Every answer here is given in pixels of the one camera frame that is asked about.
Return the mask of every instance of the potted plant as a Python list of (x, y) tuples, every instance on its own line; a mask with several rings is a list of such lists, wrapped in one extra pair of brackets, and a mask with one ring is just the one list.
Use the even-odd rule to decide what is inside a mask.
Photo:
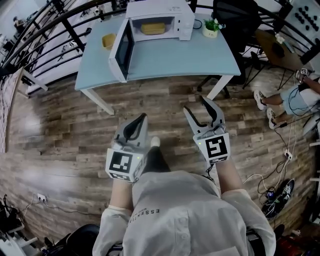
[(224, 29), (226, 25), (219, 24), (218, 20), (210, 19), (204, 20), (204, 26), (202, 28), (202, 34), (208, 38), (216, 38), (218, 35), (218, 30)]

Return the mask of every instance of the shoe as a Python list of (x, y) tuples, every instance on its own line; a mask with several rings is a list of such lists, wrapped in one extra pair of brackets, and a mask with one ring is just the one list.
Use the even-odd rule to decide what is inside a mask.
[(152, 137), (151, 139), (151, 148), (152, 147), (160, 147), (160, 139), (157, 136)]
[(270, 127), (270, 129), (274, 130), (276, 128), (276, 124), (273, 122), (273, 118), (275, 118), (276, 115), (275, 115), (275, 113), (274, 113), (274, 111), (272, 110), (271, 107), (269, 107), (266, 110), (266, 116), (269, 119), (269, 127)]
[(282, 211), (291, 198), (294, 188), (295, 181), (293, 179), (283, 181), (280, 188), (277, 189), (274, 199), (268, 200), (263, 205), (261, 210), (268, 220), (273, 219)]
[(267, 109), (267, 105), (262, 103), (262, 99), (265, 98), (265, 96), (263, 95), (263, 93), (261, 91), (255, 90), (253, 92), (253, 97), (254, 97), (254, 99), (256, 101), (256, 104), (257, 104), (258, 108), (261, 111), (264, 111), (264, 110)]

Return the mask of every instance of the black sneaker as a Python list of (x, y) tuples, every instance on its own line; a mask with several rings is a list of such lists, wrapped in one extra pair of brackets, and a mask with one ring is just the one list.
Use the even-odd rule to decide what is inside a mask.
[(273, 200), (268, 200), (262, 207), (262, 212), (265, 217), (270, 220), (276, 217), (281, 210), (285, 207), (287, 202), (292, 196), (292, 192), (295, 187), (295, 181), (293, 179), (285, 180), (282, 182), (280, 188), (275, 193)]

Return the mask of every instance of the open microwave door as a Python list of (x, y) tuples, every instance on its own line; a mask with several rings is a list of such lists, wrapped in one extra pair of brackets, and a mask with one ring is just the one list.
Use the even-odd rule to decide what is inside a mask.
[(129, 19), (124, 19), (116, 35), (110, 55), (109, 67), (120, 82), (126, 83), (132, 52), (135, 46)]

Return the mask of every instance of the light blue table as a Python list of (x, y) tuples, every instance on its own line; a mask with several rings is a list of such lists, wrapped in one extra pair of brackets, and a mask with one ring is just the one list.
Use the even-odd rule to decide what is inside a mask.
[[(116, 16), (95, 24), (88, 36), (75, 83), (76, 90), (81, 90), (111, 115), (115, 113), (112, 106), (102, 100), (93, 88), (119, 83), (109, 68), (110, 51), (102, 47), (102, 37), (109, 33), (117, 34), (124, 18), (125, 15)], [(210, 16), (196, 13), (195, 18), (203, 22), (204, 19), (210, 19)], [(207, 38), (202, 35), (202, 29), (194, 29), (189, 41), (167, 38), (136, 42), (127, 80), (221, 75), (207, 96), (212, 100), (233, 76), (240, 74), (234, 56), (220, 32), (217, 38)]]

